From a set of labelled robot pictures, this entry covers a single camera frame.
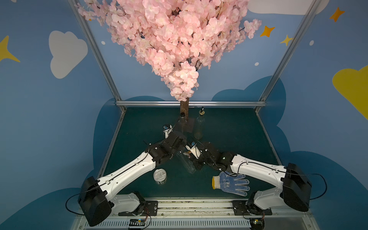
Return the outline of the cork stoppered glass bottle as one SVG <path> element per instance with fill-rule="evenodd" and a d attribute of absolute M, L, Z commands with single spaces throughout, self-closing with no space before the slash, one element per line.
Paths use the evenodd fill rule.
<path fill-rule="evenodd" d="M 184 150 L 184 149 L 179 150 L 177 152 L 177 156 L 188 173 L 194 174 L 196 172 L 196 168 L 190 159 L 190 153 L 188 150 Z"/>

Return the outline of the black capped glass bottle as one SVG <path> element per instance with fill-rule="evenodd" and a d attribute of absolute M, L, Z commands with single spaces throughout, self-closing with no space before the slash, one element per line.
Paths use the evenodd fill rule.
<path fill-rule="evenodd" d="M 188 121 L 186 119 L 186 114 L 182 112 L 180 113 L 180 117 L 177 123 L 175 124 L 175 129 L 180 131 L 181 133 L 184 133 L 186 132 L 187 125 L 188 125 Z"/>

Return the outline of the clear square glass bottle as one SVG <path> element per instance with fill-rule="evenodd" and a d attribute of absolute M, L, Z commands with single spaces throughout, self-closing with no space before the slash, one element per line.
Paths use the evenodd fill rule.
<path fill-rule="evenodd" d="M 203 138 L 203 130 L 204 130 L 204 127 L 205 127 L 204 115 L 205 115 L 205 110 L 204 110 L 204 107 L 202 107 L 201 110 L 198 113 L 198 117 L 195 120 L 194 130 L 193 130 L 194 137 L 197 140 L 200 140 L 200 139 Z"/>

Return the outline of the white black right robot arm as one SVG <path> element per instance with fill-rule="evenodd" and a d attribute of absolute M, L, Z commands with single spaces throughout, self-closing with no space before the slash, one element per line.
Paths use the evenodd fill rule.
<path fill-rule="evenodd" d="M 312 184 L 295 164 L 282 166 L 258 162 L 232 152 L 220 152 L 209 142 L 193 142 L 188 150 L 197 170 L 207 165 L 220 172 L 212 179 L 213 189 L 247 196 L 250 191 L 248 177 L 272 185 L 271 189 L 252 192 L 245 203 L 248 213 L 261 215 L 273 207 L 283 206 L 300 212 L 309 210 Z"/>

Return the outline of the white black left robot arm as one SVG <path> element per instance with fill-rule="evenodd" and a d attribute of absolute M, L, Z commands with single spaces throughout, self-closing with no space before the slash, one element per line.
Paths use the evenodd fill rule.
<path fill-rule="evenodd" d="M 91 227 L 103 222 L 113 211 L 134 212 L 143 202 L 134 193 L 123 201 L 115 200 L 116 195 L 130 183 L 163 163 L 187 144 L 186 136 L 179 131 L 171 131 L 164 140 L 149 145 L 137 158 L 122 168 L 95 179 L 87 178 L 78 197 L 78 203 Z"/>

